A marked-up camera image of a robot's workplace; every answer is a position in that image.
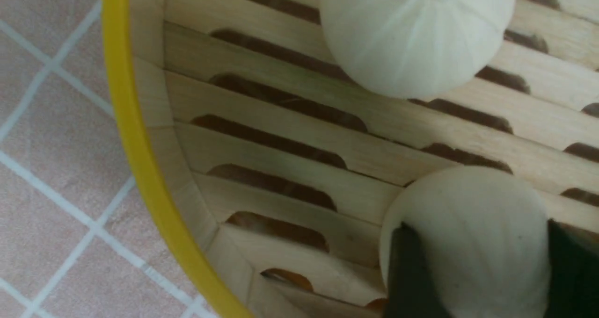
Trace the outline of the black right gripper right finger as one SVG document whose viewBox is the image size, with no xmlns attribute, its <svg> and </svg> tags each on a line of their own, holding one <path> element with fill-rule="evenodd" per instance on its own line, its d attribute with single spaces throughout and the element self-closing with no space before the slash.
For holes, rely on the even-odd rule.
<svg viewBox="0 0 599 318">
<path fill-rule="evenodd" d="M 599 316 L 599 244 L 596 233 L 548 221 L 551 266 L 546 318 Z"/>
</svg>

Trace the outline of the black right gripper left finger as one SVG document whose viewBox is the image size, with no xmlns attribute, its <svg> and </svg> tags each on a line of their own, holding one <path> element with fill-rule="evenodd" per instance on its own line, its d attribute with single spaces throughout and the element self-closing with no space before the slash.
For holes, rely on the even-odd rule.
<svg viewBox="0 0 599 318">
<path fill-rule="evenodd" d="M 421 239 L 409 225 L 392 231 L 386 318 L 449 318 L 428 269 Z"/>
</svg>

